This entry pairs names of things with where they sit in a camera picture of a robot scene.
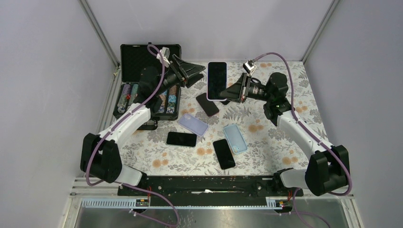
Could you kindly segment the phone with purple edge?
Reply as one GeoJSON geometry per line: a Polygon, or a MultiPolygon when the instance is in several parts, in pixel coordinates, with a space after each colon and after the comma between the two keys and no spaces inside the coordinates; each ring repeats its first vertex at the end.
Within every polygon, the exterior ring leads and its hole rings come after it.
{"type": "Polygon", "coordinates": [[[208,117],[212,117],[219,113],[219,109],[215,103],[207,99],[207,93],[198,95],[196,97],[196,101],[199,103],[208,117]]]}

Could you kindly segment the black bare phone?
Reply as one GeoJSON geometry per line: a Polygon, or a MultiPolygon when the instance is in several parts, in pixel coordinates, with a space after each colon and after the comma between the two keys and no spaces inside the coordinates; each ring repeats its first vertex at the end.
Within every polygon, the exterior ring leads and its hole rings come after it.
{"type": "Polygon", "coordinates": [[[222,170],[234,168],[236,166],[231,149],[226,139],[214,141],[213,147],[222,170]]]}

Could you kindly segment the teal-edged phone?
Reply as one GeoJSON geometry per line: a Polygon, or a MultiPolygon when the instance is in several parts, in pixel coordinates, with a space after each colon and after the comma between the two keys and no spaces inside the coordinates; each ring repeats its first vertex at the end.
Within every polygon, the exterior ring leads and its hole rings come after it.
{"type": "Polygon", "coordinates": [[[168,132],[166,144],[183,147],[195,147],[197,135],[192,133],[168,132]]]}

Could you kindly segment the black phone case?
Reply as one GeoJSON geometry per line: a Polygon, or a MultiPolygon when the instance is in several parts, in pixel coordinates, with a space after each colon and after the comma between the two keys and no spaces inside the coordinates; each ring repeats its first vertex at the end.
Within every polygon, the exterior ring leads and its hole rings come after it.
{"type": "Polygon", "coordinates": [[[230,103],[229,100],[225,100],[225,101],[220,101],[223,105],[228,105],[230,103]]]}

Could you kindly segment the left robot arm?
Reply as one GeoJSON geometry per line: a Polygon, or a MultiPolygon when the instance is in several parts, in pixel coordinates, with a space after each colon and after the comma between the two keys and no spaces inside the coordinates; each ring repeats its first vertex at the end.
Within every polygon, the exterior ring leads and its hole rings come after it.
{"type": "Polygon", "coordinates": [[[161,61],[159,71],[147,66],[140,72],[137,97],[128,110],[111,126],[98,134],[84,137],[80,168],[86,174],[89,186],[102,182],[129,185],[135,195],[147,191],[143,172],[126,166],[119,149],[144,123],[148,122],[161,106],[160,94],[173,86],[189,88],[203,78],[205,66],[186,62],[172,55],[169,62],[161,61]]]}

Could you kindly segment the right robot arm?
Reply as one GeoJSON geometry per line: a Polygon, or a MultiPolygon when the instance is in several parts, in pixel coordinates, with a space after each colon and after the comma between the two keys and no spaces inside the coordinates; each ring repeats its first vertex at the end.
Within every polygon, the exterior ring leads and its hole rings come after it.
{"type": "Polygon", "coordinates": [[[349,156],[347,149],[334,146],[315,133],[293,110],[286,98],[287,76],[270,75],[263,85],[258,79],[243,73],[239,80],[220,92],[231,102],[243,103],[246,99],[264,101],[263,111],[268,120],[285,132],[304,152],[308,166],[304,170],[293,168],[280,170],[273,175],[273,191],[286,195],[291,188],[309,189],[314,195],[336,195],[335,190],[344,186],[351,190],[349,156]]]}

